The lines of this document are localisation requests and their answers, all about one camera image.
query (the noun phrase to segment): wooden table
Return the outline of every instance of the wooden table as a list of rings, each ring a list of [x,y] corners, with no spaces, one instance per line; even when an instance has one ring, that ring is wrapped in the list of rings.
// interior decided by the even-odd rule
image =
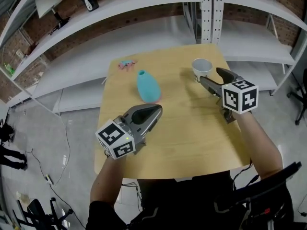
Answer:
[[[199,44],[155,50],[114,60],[109,68],[98,127],[108,119],[142,104],[137,73],[143,69],[160,84],[162,117],[147,134],[147,146],[127,157],[125,178],[165,179],[217,173],[249,164],[236,122],[226,124],[217,97],[194,81],[191,63],[196,58],[212,62],[210,78],[221,83],[215,68],[229,69],[215,45]],[[134,70],[118,69],[121,60],[136,60]],[[97,142],[95,172],[106,157]]]

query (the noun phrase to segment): gray floor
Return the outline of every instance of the gray floor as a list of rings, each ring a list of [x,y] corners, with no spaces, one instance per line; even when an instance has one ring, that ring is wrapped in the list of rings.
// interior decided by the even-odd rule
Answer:
[[[300,126],[294,124],[301,105],[293,99],[286,98],[286,93],[293,88],[294,85],[288,80],[274,96],[270,96],[268,92],[261,92],[259,107],[253,113],[281,151],[284,166],[294,161],[302,162],[302,169],[288,182],[288,188],[294,204],[295,220],[307,221],[296,211],[307,193],[307,123],[303,119]],[[51,107],[56,94],[44,97],[40,101]],[[67,127],[71,156],[61,180],[53,189],[71,205],[84,225],[88,217],[90,189],[95,179],[93,144],[98,115],[99,109],[62,114],[63,123]],[[15,140],[10,149],[21,152],[30,152],[33,149],[33,153],[41,161],[43,173],[49,174],[56,182],[69,155],[61,120],[30,101],[11,112],[9,123],[15,124],[16,129]],[[17,210],[17,191],[29,195],[30,198],[38,198],[46,212],[50,212],[49,199],[53,196],[57,199],[59,209],[68,209],[50,190],[41,174],[38,162],[31,154],[28,154],[27,171],[2,166],[1,172],[5,199],[10,212],[12,209]],[[238,187],[246,185],[254,174],[253,168],[242,173],[236,185]],[[307,211],[307,200],[300,209]],[[115,210],[125,222],[129,222],[138,214],[134,188],[121,189]],[[82,229],[74,216],[69,217],[68,222],[72,229]]]

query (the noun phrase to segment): blue vase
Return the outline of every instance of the blue vase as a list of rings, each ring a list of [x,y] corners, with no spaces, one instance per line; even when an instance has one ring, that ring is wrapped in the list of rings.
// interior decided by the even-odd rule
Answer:
[[[156,79],[147,71],[138,72],[138,91],[145,103],[156,103],[161,98],[161,89]]]

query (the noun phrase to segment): office chair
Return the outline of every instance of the office chair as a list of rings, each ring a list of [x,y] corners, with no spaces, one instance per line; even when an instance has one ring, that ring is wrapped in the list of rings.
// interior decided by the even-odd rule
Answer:
[[[55,198],[51,198],[50,207],[52,211],[52,215],[46,215],[41,204],[37,199],[34,199],[29,206],[27,207],[27,212],[23,210],[23,207],[19,200],[17,200],[18,208],[22,214],[23,220],[20,220],[16,217],[16,214],[13,210],[14,216],[18,222],[18,224],[23,224],[26,226],[34,227],[36,230],[55,230],[54,226],[57,226],[58,230],[67,230],[63,225],[62,221],[65,220],[67,216],[73,213],[72,209],[69,209],[68,212],[58,218],[56,211],[53,207],[53,202],[55,202]]]
[[[307,91],[307,69],[304,70],[303,84],[304,84],[305,90]],[[303,97],[300,97],[298,94],[294,93],[293,91],[291,91],[290,93],[287,94],[288,98],[290,98],[290,96],[293,95],[296,99],[298,99],[301,103],[303,103],[303,110],[302,110],[299,118],[295,121],[296,125],[299,125],[299,121],[302,119],[304,112],[307,109],[307,94],[304,93],[301,86],[299,86],[296,90],[299,90],[299,89],[301,90]]]

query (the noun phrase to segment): white cup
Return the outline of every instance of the white cup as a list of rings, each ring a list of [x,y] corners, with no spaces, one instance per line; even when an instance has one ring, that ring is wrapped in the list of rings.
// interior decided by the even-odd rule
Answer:
[[[192,68],[194,72],[194,79],[196,82],[200,82],[200,77],[208,77],[211,69],[212,64],[211,62],[207,61],[206,59],[195,59],[192,62]]]

